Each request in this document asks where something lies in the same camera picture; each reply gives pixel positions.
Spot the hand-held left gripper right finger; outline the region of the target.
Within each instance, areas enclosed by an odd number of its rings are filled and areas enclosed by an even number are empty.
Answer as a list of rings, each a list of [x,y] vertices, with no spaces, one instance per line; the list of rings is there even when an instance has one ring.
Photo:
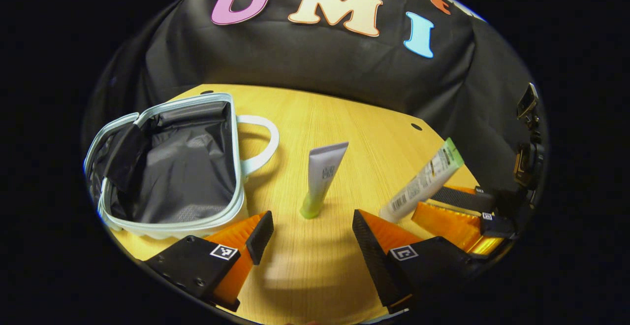
[[[365,210],[354,211],[352,230],[380,302],[390,314],[443,302],[485,267],[446,238],[420,238]]]

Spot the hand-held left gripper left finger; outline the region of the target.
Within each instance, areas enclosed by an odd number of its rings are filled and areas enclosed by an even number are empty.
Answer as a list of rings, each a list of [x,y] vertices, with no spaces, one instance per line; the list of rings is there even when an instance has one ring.
[[[265,211],[205,238],[185,236],[144,264],[187,294],[235,312],[239,293],[273,233],[272,213]]]

